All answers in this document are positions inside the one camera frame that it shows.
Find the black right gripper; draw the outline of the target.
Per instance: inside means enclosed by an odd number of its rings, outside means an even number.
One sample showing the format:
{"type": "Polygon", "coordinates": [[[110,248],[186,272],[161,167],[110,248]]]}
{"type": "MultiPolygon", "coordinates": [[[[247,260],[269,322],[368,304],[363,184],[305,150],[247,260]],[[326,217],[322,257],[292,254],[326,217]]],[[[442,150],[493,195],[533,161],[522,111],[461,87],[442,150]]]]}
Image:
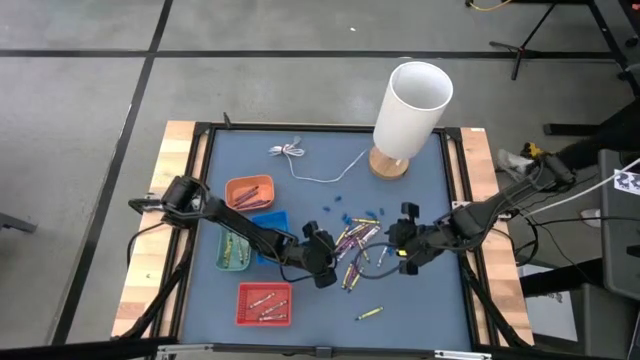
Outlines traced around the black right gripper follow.
{"type": "Polygon", "coordinates": [[[419,217],[419,206],[414,203],[403,202],[401,213],[406,218],[398,219],[385,232],[389,239],[394,239],[394,242],[389,241],[388,252],[396,252],[402,258],[399,262],[401,274],[417,275],[421,266],[440,255],[440,250],[434,247],[437,228],[415,223],[419,217]]]}

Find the green plastic bin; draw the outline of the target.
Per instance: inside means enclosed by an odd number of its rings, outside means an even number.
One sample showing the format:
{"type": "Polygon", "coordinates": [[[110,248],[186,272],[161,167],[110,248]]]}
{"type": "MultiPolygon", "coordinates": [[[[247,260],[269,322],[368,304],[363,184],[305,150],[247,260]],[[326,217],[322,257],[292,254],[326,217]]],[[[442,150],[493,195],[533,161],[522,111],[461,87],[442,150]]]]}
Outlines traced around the green plastic bin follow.
{"type": "Polygon", "coordinates": [[[240,238],[241,239],[242,249],[244,250],[244,243],[245,243],[245,241],[247,241],[246,239],[244,239],[243,237],[239,236],[238,234],[236,234],[236,233],[234,233],[234,232],[232,232],[232,231],[230,231],[230,230],[228,230],[226,228],[222,228],[221,229],[220,238],[219,238],[219,244],[218,244],[218,254],[217,254],[217,260],[216,260],[216,267],[221,271],[239,272],[239,271],[244,271],[249,267],[249,264],[251,262],[251,251],[252,251],[252,249],[250,247],[251,250],[250,250],[249,263],[246,264],[244,262],[244,264],[240,264],[240,262],[238,261],[238,252],[237,252],[237,248],[236,248],[236,244],[235,244],[236,238],[240,238]],[[232,248],[232,254],[231,254],[231,259],[230,259],[230,262],[229,262],[229,266],[225,267],[224,251],[225,251],[226,236],[227,236],[228,232],[230,232],[231,235],[232,235],[233,248],[232,248]]]}

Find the light wooden table plank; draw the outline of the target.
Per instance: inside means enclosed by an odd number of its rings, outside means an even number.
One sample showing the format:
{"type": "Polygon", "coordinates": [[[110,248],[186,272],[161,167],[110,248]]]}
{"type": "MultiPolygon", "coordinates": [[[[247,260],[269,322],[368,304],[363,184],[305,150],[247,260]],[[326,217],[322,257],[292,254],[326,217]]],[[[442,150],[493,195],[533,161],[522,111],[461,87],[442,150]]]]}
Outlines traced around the light wooden table plank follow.
{"type": "MultiPolygon", "coordinates": [[[[186,172],[200,175],[207,135],[193,139],[196,123],[167,123],[156,159],[149,192],[161,195],[171,180],[186,172]]],[[[162,214],[158,211],[141,215],[137,237],[131,250],[119,305],[111,334],[124,334],[150,305],[160,287],[177,267],[184,253],[188,233],[173,231],[168,225],[156,227],[162,214]]]]}
{"type": "MultiPolygon", "coordinates": [[[[487,200],[499,191],[494,163],[484,128],[462,128],[462,147],[469,173],[472,199],[487,200]]],[[[482,244],[493,302],[518,336],[534,344],[507,225],[499,221],[482,244]]]]}

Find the black tripod stand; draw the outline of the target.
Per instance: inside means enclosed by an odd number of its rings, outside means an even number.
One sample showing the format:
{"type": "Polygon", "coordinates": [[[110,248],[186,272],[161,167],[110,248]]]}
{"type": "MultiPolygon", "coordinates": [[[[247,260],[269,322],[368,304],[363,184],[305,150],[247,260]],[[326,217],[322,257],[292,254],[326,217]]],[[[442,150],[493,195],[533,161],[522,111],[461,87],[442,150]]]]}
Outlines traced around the black tripod stand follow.
{"type": "Polygon", "coordinates": [[[522,62],[525,59],[570,59],[569,53],[565,52],[553,52],[553,51],[538,51],[529,48],[529,43],[537,35],[543,24],[549,18],[551,13],[558,6],[585,6],[588,8],[591,16],[595,20],[596,26],[604,39],[607,52],[575,52],[574,59],[612,59],[616,65],[620,68],[616,77],[621,81],[631,83],[631,74],[627,69],[628,61],[623,54],[621,48],[615,40],[615,37],[607,25],[604,16],[597,8],[595,0],[512,0],[515,3],[521,4],[548,4],[548,8],[545,10],[541,18],[537,21],[535,26],[522,41],[521,44],[514,46],[496,41],[490,41],[489,45],[494,48],[504,49],[514,55],[514,64],[511,72],[511,79],[516,80],[519,75],[519,70],[522,62]]]}

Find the white fiducial tag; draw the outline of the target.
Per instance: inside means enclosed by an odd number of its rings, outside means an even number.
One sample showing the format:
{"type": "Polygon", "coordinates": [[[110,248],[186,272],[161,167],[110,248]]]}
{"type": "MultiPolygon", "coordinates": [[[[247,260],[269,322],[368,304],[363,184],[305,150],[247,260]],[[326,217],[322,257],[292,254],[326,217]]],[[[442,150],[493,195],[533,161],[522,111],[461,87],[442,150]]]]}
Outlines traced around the white fiducial tag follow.
{"type": "Polygon", "coordinates": [[[640,196],[640,174],[616,170],[614,175],[613,183],[616,190],[640,196]]]}

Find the black beam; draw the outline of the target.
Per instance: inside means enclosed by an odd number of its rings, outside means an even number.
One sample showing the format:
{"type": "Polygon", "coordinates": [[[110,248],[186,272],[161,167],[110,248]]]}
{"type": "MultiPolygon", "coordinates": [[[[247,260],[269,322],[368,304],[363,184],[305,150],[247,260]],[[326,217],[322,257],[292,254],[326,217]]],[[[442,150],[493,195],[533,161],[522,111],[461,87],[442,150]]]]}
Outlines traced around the black beam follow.
{"type": "Polygon", "coordinates": [[[603,261],[597,258],[526,275],[520,279],[520,284],[524,297],[528,298],[577,289],[583,284],[602,287],[603,278],[603,261]]]}

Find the silver metal bracket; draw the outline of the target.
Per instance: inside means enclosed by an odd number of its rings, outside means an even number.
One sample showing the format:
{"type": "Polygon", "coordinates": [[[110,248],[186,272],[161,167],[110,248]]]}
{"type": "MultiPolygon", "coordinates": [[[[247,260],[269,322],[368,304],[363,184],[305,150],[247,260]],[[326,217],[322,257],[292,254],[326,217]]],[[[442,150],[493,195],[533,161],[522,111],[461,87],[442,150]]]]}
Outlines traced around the silver metal bracket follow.
{"type": "Polygon", "coordinates": [[[444,360],[493,360],[492,355],[489,353],[451,350],[435,350],[434,358],[444,360]]]}
{"type": "Polygon", "coordinates": [[[157,348],[154,360],[175,360],[177,355],[191,354],[208,350],[207,344],[172,344],[162,345],[157,348]]]}

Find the black stand base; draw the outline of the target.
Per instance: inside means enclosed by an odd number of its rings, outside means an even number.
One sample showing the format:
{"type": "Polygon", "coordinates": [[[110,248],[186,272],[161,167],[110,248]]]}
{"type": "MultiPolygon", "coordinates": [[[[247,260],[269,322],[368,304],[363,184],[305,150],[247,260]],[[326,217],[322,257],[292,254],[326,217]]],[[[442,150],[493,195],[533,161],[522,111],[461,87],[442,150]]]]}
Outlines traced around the black stand base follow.
{"type": "Polygon", "coordinates": [[[543,125],[543,132],[549,136],[585,137],[594,135],[599,128],[599,125],[547,123],[543,125]]]}

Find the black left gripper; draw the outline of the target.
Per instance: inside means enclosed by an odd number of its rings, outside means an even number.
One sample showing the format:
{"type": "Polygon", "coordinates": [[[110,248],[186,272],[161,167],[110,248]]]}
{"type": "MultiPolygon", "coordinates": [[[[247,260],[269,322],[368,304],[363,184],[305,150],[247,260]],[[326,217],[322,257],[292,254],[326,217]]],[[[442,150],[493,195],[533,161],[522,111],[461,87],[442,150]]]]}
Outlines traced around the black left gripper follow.
{"type": "Polygon", "coordinates": [[[335,248],[333,237],[316,221],[307,222],[302,232],[305,240],[298,245],[299,268],[311,276],[317,289],[333,285],[337,281],[335,268],[345,255],[335,257],[335,251],[342,249],[346,241],[341,241],[335,248]]]}

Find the person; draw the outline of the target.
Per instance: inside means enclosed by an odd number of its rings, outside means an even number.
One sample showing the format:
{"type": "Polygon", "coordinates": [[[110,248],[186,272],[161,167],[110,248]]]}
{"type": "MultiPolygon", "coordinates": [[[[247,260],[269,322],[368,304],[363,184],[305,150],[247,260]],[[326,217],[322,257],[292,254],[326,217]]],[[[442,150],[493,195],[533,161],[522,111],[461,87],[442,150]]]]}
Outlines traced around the person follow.
{"type": "Polygon", "coordinates": [[[595,165],[603,149],[640,153],[640,98],[601,123],[594,135],[563,148],[556,156],[577,171],[595,165]]]}

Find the dark grey stand foot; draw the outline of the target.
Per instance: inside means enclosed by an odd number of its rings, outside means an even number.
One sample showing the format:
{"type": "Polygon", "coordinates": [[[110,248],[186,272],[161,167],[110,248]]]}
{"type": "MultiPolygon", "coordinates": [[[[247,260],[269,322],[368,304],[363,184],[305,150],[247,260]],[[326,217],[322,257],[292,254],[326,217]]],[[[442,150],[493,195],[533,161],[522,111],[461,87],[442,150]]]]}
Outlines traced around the dark grey stand foot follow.
{"type": "Polygon", "coordinates": [[[34,233],[37,229],[37,226],[35,224],[0,212],[0,230],[2,229],[14,229],[25,233],[34,233]]]}

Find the blue slotted plastic basket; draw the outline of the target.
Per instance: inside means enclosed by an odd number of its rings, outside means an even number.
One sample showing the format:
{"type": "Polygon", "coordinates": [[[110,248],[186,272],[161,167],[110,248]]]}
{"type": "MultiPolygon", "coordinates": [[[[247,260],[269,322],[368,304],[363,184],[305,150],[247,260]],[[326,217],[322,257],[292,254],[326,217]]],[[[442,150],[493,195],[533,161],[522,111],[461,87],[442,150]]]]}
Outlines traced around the blue slotted plastic basket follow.
{"type": "MultiPolygon", "coordinates": [[[[256,225],[268,229],[277,229],[284,232],[289,232],[289,219],[286,211],[275,211],[266,213],[263,215],[256,215],[251,218],[251,221],[256,225]]],[[[266,259],[262,255],[256,255],[256,262],[258,265],[277,265],[276,262],[266,259]]]]}

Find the red slotted plastic basket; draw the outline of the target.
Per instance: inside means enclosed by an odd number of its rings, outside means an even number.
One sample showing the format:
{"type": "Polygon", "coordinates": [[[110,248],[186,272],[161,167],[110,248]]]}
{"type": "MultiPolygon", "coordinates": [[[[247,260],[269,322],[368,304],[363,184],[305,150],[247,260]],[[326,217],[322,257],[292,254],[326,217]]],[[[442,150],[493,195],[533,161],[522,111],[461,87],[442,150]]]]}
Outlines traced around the red slotted plastic basket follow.
{"type": "Polygon", "coordinates": [[[286,282],[244,282],[238,287],[236,324],[244,327],[287,327],[292,320],[293,295],[292,286],[286,282]],[[254,309],[248,306],[255,300],[262,298],[270,292],[276,295],[254,309]],[[282,300],[288,300],[288,304],[268,315],[287,314],[288,319],[284,321],[259,322],[260,314],[276,305],[282,300]]]}

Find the light grey box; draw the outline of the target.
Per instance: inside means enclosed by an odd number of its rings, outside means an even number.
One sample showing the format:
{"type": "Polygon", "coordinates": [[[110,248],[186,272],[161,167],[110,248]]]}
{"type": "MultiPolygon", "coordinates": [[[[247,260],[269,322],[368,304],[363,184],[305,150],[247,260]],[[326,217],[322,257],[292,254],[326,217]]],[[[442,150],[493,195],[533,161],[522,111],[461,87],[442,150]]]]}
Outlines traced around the light grey box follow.
{"type": "Polygon", "coordinates": [[[525,303],[534,335],[578,341],[569,291],[526,297],[525,303]]]}

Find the orange plastic bin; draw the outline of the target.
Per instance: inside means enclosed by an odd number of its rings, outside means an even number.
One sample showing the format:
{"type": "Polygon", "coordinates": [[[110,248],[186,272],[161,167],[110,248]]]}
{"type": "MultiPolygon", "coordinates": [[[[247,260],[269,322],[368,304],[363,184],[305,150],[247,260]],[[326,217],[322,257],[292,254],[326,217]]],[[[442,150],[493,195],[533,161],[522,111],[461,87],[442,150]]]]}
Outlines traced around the orange plastic bin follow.
{"type": "Polygon", "coordinates": [[[269,175],[254,175],[254,176],[246,176],[246,177],[237,177],[229,180],[225,185],[225,199],[226,203],[229,207],[237,211],[253,211],[263,208],[270,207],[275,200],[275,186],[273,179],[269,175]],[[253,186],[258,186],[258,195],[249,200],[246,203],[254,202],[256,200],[272,200],[270,205],[261,207],[261,208],[253,208],[253,209],[237,209],[234,207],[233,199],[246,192],[253,186]]]}

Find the white shade wooden base lamp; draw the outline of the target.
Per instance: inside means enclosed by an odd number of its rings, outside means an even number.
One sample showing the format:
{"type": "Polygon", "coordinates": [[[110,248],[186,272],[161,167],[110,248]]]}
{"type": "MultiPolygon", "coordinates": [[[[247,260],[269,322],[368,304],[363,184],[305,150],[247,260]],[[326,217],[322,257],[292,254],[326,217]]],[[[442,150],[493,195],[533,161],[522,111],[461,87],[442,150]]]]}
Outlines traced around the white shade wooden base lamp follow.
{"type": "Polygon", "coordinates": [[[373,131],[369,167],[373,174],[403,177],[435,129],[454,93],[450,77],[426,62],[397,66],[389,77],[373,131]]]}

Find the grey cabinet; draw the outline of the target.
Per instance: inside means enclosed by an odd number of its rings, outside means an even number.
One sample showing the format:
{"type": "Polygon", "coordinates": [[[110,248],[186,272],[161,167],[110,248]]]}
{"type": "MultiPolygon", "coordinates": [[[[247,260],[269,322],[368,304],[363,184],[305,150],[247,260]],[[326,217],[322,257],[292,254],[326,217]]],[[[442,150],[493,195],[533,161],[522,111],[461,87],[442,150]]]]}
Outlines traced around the grey cabinet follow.
{"type": "Polygon", "coordinates": [[[612,177],[601,189],[602,258],[605,287],[640,301],[640,196],[618,191],[613,183],[616,170],[640,174],[640,164],[625,170],[631,162],[611,150],[598,154],[601,179],[612,177]]]}

